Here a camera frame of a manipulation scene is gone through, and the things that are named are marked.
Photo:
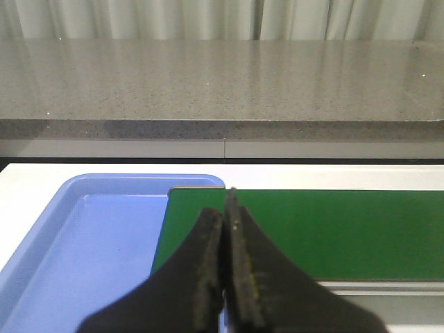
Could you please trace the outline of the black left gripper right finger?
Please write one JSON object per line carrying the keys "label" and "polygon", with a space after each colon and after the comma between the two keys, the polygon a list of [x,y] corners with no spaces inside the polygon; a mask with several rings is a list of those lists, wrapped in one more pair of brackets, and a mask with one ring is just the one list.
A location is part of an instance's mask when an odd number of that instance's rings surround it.
{"label": "black left gripper right finger", "polygon": [[223,254],[233,332],[387,332],[374,313],[317,283],[265,235],[235,189],[224,205]]}

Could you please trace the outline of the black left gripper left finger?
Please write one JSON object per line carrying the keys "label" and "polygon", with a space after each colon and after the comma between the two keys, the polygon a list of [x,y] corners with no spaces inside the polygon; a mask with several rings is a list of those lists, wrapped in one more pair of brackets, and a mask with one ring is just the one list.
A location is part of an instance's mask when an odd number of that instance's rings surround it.
{"label": "black left gripper left finger", "polygon": [[93,313],[79,332],[218,332],[222,215],[200,211],[184,241],[142,284]]}

